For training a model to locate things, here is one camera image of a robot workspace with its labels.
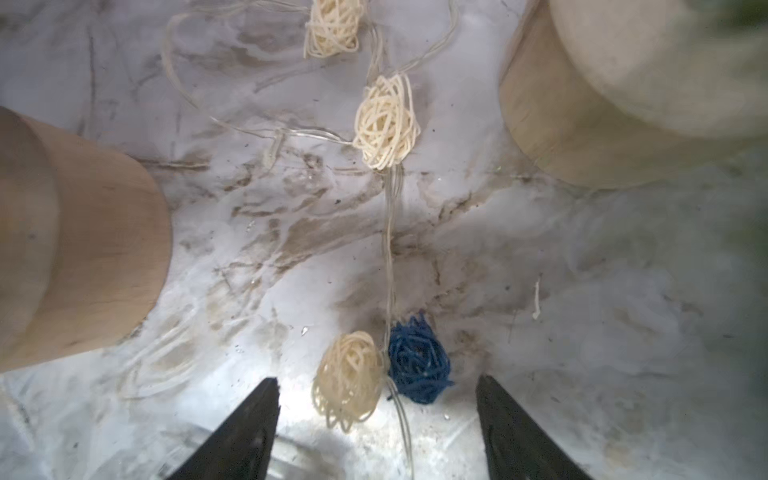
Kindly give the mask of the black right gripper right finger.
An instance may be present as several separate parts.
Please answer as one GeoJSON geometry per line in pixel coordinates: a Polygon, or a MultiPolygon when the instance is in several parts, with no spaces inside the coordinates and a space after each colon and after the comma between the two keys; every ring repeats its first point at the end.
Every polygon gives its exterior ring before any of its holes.
{"type": "Polygon", "coordinates": [[[491,479],[591,480],[494,377],[478,378],[476,401],[491,479]]]}

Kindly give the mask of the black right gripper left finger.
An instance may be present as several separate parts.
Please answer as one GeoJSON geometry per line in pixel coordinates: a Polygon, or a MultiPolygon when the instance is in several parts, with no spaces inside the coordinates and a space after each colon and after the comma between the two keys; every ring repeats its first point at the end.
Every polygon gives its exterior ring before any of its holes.
{"type": "Polygon", "coordinates": [[[266,378],[170,479],[266,479],[279,413],[278,380],[266,378]]]}

